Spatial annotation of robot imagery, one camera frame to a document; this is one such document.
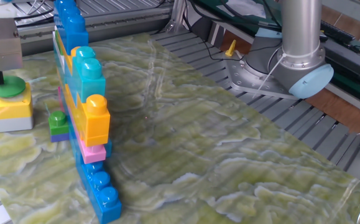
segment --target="light blue robot arm cap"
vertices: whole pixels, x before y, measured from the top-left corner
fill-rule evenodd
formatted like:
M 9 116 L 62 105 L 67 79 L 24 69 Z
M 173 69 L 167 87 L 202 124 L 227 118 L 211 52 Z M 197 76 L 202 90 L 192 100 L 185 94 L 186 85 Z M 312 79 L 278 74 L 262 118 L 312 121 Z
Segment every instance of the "light blue robot arm cap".
M 273 30 L 269 30 L 269 29 L 265 29 L 265 28 L 259 28 L 259 30 L 256 33 L 256 37 L 268 37 L 268 38 L 281 39 L 282 33 L 276 32 Z
M 311 97 L 324 89 L 333 78 L 334 72 L 331 65 L 322 65 L 296 82 L 289 89 L 289 93 L 300 99 Z

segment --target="purple lego block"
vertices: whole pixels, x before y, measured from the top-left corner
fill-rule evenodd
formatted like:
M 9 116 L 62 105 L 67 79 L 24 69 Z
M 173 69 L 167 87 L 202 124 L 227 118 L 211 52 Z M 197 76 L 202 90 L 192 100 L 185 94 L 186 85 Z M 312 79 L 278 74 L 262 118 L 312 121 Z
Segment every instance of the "purple lego block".
M 69 140 L 69 133 L 50 136 L 50 140 L 51 142 L 67 141 Z

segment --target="lego stud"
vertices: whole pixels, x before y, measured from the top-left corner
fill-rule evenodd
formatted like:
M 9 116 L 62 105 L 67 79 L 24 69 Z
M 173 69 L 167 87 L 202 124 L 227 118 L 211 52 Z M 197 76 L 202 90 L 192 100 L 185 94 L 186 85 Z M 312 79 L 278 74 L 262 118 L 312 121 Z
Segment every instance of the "lego stud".
M 84 32 L 86 31 L 86 21 L 81 15 L 70 15 L 64 24 L 67 32 Z
M 111 181 L 110 176 L 106 172 L 98 172 L 93 176 L 94 188 L 98 191 L 104 189 Z
M 56 127 L 63 126 L 67 122 L 67 117 L 62 111 L 54 111 L 48 118 L 50 123 Z
M 86 164 L 86 170 L 89 175 L 95 175 L 97 172 L 103 169 L 103 162 L 92 162 L 91 164 Z
M 101 95 L 91 95 L 86 100 L 87 112 L 94 115 L 102 115 L 107 112 L 106 98 Z
M 106 187 L 101 191 L 100 199 L 106 208 L 111 208 L 118 202 L 118 191 L 113 187 Z
M 57 4 L 58 13 L 60 16 L 63 16 L 63 12 L 71 7 L 77 7 L 76 2 L 73 0 L 61 0 Z
M 80 10 L 77 7 L 69 7 L 68 9 L 64 9 L 62 13 L 62 23 L 66 24 L 70 16 L 80 15 Z
M 76 50 L 76 62 L 82 64 L 88 58 L 95 58 L 95 52 L 91 47 L 79 47 Z
M 88 58 L 81 65 L 81 74 L 83 77 L 95 80 L 103 75 L 103 67 L 95 58 Z

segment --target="silver metal cylinder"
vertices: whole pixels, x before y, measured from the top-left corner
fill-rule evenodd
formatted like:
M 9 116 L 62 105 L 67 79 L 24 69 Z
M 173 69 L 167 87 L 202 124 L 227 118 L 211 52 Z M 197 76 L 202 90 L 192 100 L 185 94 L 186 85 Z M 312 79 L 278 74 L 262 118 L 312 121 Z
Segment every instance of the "silver metal cylinder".
M 283 0 L 282 35 L 286 54 L 312 53 L 320 44 L 322 0 Z

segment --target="lego tower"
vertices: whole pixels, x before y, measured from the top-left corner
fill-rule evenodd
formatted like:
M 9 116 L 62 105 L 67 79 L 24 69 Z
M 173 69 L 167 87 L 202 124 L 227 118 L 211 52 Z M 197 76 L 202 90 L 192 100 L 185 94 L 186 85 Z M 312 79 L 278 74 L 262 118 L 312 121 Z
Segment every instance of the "lego tower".
M 62 112 L 49 118 L 52 141 L 66 134 L 68 127 L 78 173 L 99 222 L 109 223 L 120 217 L 122 204 L 103 168 L 103 161 L 111 155 L 112 142 L 108 136 L 111 115 L 104 97 L 102 65 L 88 46 L 85 20 L 74 0 L 54 2 L 54 22 Z

